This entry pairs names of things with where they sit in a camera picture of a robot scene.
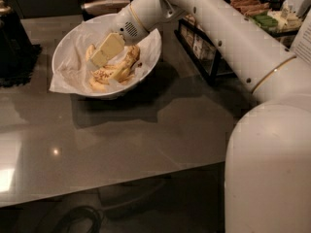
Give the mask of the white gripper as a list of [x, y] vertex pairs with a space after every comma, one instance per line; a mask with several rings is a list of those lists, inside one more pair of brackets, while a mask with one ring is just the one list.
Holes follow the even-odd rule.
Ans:
[[90, 57], [90, 62], [97, 67], [103, 67], [108, 62], [107, 58], [114, 58], [124, 49], [124, 42], [136, 45], [149, 35], [146, 23], [132, 4], [121, 9], [112, 21], [110, 33]]

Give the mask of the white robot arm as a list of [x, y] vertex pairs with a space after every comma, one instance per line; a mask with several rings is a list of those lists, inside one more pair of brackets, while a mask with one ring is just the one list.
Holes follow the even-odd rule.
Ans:
[[225, 233], [311, 233], [311, 67], [224, 0], [133, 0], [105, 24], [127, 44], [191, 14], [258, 105], [231, 133]]

